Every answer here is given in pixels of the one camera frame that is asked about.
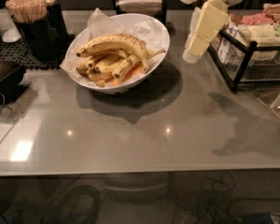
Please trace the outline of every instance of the toothpick holder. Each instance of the toothpick holder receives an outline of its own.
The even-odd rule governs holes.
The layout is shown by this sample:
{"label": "toothpick holder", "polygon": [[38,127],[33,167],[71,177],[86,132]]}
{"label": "toothpick holder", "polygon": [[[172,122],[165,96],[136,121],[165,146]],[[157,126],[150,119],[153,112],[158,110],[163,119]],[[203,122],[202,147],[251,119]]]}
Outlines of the toothpick holder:
{"label": "toothpick holder", "polygon": [[52,61],[59,58],[58,37],[52,32],[48,17],[31,23],[21,23],[15,19],[14,22],[39,61]]}

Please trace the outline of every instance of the white bowl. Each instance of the white bowl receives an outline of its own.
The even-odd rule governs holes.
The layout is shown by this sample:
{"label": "white bowl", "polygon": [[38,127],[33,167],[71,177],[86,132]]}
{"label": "white bowl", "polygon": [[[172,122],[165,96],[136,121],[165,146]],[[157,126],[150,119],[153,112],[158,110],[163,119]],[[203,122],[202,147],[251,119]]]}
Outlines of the white bowl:
{"label": "white bowl", "polygon": [[[137,24],[144,24],[147,22],[149,26],[152,26],[155,31],[161,32],[160,37],[154,37],[154,39],[145,40],[147,42],[147,47],[150,48],[151,43],[156,43],[155,41],[159,41],[160,48],[164,48],[166,51],[164,53],[161,53],[157,55],[156,57],[150,59],[147,61],[149,70],[138,77],[132,77],[130,80],[127,80],[123,82],[122,84],[118,86],[112,86],[111,84],[106,85],[103,88],[98,87],[94,82],[90,81],[87,77],[84,77],[77,73],[76,67],[79,62],[81,62],[81,58],[78,58],[76,56],[77,48],[81,45],[84,45],[86,40],[85,37],[89,36],[89,30],[88,28],[85,29],[83,32],[81,32],[71,43],[70,47],[68,48],[65,59],[63,61],[63,64],[61,67],[67,72],[67,74],[72,78],[77,84],[89,88],[91,90],[103,92],[103,93],[109,93],[109,94],[115,94],[115,93],[122,93],[127,91],[128,89],[138,85],[143,80],[145,80],[162,62],[164,57],[166,56],[166,53],[168,51],[169,45],[170,45],[170,36],[168,34],[167,28],[158,20],[147,16],[143,14],[120,14],[111,17],[114,21],[118,22],[123,27],[136,27]],[[135,32],[133,33],[133,30],[131,30],[131,34],[135,35],[138,38],[139,35]]]}

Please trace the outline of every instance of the table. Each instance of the table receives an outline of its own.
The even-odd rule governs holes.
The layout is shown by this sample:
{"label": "table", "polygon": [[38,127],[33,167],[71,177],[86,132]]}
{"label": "table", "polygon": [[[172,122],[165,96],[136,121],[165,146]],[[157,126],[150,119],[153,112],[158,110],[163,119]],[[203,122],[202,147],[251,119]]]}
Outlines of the table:
{"label": "table", "polygon": [[208,54],[185,63],[188,27],[189,14],[168,16],[165,61],[123,94],[27,70],[0,116],[0,176],[279,169],[280,119],[258,91],[231,92]]}

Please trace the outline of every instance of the banana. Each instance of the banana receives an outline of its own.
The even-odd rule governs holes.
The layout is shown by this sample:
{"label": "banana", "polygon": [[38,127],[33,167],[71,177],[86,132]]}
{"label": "banana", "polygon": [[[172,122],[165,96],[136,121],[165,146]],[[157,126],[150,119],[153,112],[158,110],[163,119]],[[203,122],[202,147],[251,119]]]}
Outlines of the banana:
{"label": "banana", "polygon": [[109,54],[106,55],[101,61],[95,65],[95,72],[99,74],[100,78],[109,79],[112,77],[112,73],[108,72],[114,66],[117,66],[116,62],[119,61],[120,56]]}
{"label": "banana", "polygon": [[102,55],[102,54],[104,54],[104,55],[115,54],[122,58],[128,59],[130,53],[126,49],[108,49],[108,50],[99,50],[97,52],[88,53],[84,48],[80,48],[77,51],[77,56],[81,57],[81,58],[87,58],[87,57],[97,56],[97,55]]}
{"label": "banana", "polygon": [[103,88],[105,86],[105,83],[106,83],[106,80],[102,79],[102,80],[99,80],[98,82],[96,82],[95,84],[98,87]]}
{"label": "banana", "polygon": [[149,59],[155,57],[156,55],[166,52],[166,49],[164,49],[164,48],[157,49],[157,50],[148,49],[147,52],[148,52],[147,59],[149,60]]}
{"label": "banana", "polygon": [[104,64],[101,64],[101,63],[98,63],[96,66],[95,66],[95,71],[99,74],[106,74],[108,75],[109,77],[112,77],[112,71],[119,66],[119,64],[124,61],[123,58],[120,58],[118,61],[110,64],[110,65],[104,65]]}
{"label": "banana", "polygon": [[88,67],[86,66],[85,63],[80,63],[77,67],[76,70],[83,76],[86,75],[87,71],[88,71]]}
{"label": "banana", "polygon": [[124,79],[124,77],[138,64],[141,63],[138,57],[135,55],[130,55],[131,63],[123,60],[117,68],[115,68],[112,72],[112,77],[118,81]]}
{"label": "banana", "polygon": [[80,47],[77,56],[82,57],[85,54],[92,55],[110,49],[124,49],[134,54],[142,63],[144,70],[147,66],[147,44],[145,41],[128,34],[108,34],[101,35],[90,40],[86,45]]}
{"label": "banana", "polygon": [[102,80],[99,77],[99,74],[95,73],[94,71],[90,71],[90,70],[87,72],[87,77],[89,78],[89,80],[93,81],[94,83],[97,83],[100,80]]}
{"label": "banana", "polygon": [[91,56],[86,62],[85,65],[90,69],[94,70],[95,65],[98,64],[106,55],[105,54],[100,54],[100,55],[94,55]]}

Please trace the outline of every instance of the floor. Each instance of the floor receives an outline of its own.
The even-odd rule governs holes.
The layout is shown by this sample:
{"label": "floor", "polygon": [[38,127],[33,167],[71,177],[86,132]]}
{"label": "floor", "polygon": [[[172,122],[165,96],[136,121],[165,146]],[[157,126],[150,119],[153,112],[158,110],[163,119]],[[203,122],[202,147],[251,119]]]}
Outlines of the floor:
{"label": "floor", "polygon": [[280,171],[2,177],[0,211],[25,224],[244,223],[244,216],[264,213],[280,218]]}

